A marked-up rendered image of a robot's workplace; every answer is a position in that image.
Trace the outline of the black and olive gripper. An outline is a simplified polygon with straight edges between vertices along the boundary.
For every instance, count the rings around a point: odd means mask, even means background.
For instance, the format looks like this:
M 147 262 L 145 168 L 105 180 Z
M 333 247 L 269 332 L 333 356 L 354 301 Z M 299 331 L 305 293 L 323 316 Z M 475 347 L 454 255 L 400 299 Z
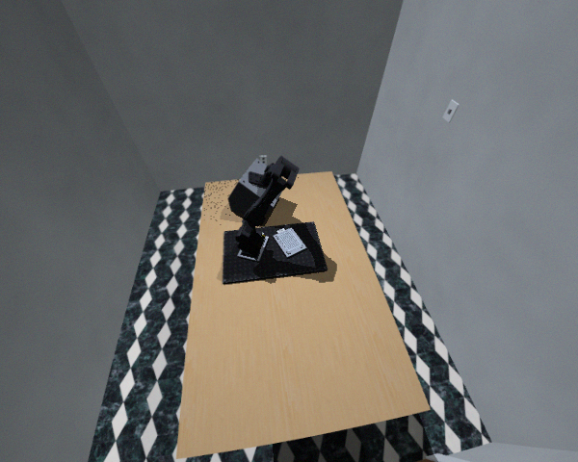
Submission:
M 256 229 L 254 229 L 254 230 L 256 230 Z M 253 230 L 253 231 L 254 231 L 254 230 Z M 252 233 L 253 231 L 251 231 L 251 233 Z M 265 235 L 262 235 L 262 232 L 261 232 L 261 231 L 257 231 L 257 230 L 256 230 L 256 235 L 257 235 L 257 237 L 256 237 L 255 242 L 250 241 L 250 243 L 251 243 L 251 244 L 257 244 L 258 247 L 261 248 L 261 246 L 262 246 L 262 244 L 263 244 L 264 239 L 265 239 L 266 236 L 265 236 Z

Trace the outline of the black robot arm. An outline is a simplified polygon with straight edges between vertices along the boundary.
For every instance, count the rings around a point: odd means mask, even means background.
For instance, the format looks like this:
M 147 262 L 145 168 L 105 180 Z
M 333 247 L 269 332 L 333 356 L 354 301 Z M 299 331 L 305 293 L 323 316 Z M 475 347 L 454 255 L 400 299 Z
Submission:
M 243 217 L 243 224 L 235 238 L 238 242 L 237 245 L 239 249 L 243 251 L 249 250 L 250 241 L 255 242 L 257 237 L 256 230 L 254 230 L 255 226 L 258 227 L 264 223 L 266 212 L 278 194 L 285 190 L 285 188 L 290 190 L 293 187 L 299 169 L 299 167 L 296 167 L 280 156 L 275 164 L 273 163 L 271 166 L 268 165 L 264 171 L 266 173 L 264 173 L 263 176 L 255 172 L 249 172 L 250 183 L 267 187 L 267 189 L 261 197 L 251 205 Z M 281 177 L 288 180 L 286 181 Z M 253 232 L 251 233 L 251 231 Z

